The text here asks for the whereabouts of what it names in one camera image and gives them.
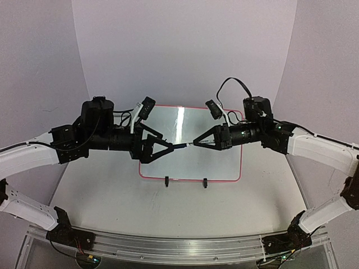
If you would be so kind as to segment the dark blue marker cap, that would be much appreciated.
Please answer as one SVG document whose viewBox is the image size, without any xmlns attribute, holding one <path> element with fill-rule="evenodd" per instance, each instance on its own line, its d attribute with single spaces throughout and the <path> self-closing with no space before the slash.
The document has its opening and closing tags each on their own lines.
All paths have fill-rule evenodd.
<svg viewBox="0 0 359 269">
<path fill-rule="evenodd" d="M 185 148 L 185 147 L 187 147 L 186 143 L 180 143 L 180 144 L 173 145 L 174 149 L 182 149 L 182 148 Z"/>
</svg>

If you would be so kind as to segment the pink framed whiteboard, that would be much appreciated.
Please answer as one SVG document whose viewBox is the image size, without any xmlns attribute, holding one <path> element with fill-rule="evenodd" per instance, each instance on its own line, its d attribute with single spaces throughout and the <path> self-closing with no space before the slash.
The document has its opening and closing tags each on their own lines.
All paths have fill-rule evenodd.
<svg viewBox="0 0 359 269">
<path fill-rule="evenodd" d="M 224 123 L 214 120 L 207 108 L 157 105 L 145 124 L 163 135 L 173 145 L 192 143 L 213 126 Z M 236 182 L 242 174 L 242 147 L 216 151 L 196 146 L 175 149 L 150 164 L 140 164 L 139 174 L 144 179 Z"/>
</svg>

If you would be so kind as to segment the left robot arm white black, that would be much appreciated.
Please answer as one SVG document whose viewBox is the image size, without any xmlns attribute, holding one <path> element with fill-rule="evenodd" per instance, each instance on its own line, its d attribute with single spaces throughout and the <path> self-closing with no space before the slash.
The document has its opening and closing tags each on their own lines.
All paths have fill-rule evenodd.
<svg viewBox="0 0 359 269">
<path fill-rule="evenodd" d="M 137 105 L 129 126 L 114 122 L 114 104 L 96 96 L 82 104 L 81 114 L 72 124 L 51 129 L 37 138 L 1 149 L 1 211 L 46 230 L 46 239 L 90 251 L 95 235 L 74 228 L 67 212 L 37 202 L 12 188 L 7 177 L 33 168 L 67 164 L 89 157 L 90 150 L 125 151 L 131 159 L 149 164 L 174 151 L 161 133 L 143 124 L 155 106 L 146 97 Z"/>
</svg>

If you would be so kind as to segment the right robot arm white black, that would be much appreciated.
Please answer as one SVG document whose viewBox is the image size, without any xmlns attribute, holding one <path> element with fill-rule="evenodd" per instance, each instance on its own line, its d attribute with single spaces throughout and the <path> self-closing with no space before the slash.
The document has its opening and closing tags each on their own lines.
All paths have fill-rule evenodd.
<svg viewBox="0 0 359 269">
<path fill-rule="evenodd" d="M 243 100 L 245 121 L 217 125 L 194 139 L 193 144 L 213 150 L 260 142 L 265 149 L 305 157 L 341 171 L 347 176 L 340 194 L 318 207 L 297 214 L 287 231 L 262 239 L 265 252 L 299 250 L 312 244 L 315 230 L 351 210 L 358 210 L 358 145 L 312 133 L 297 124 L 276 121 L 270 101 L 261 96 Z"/>
</svg>

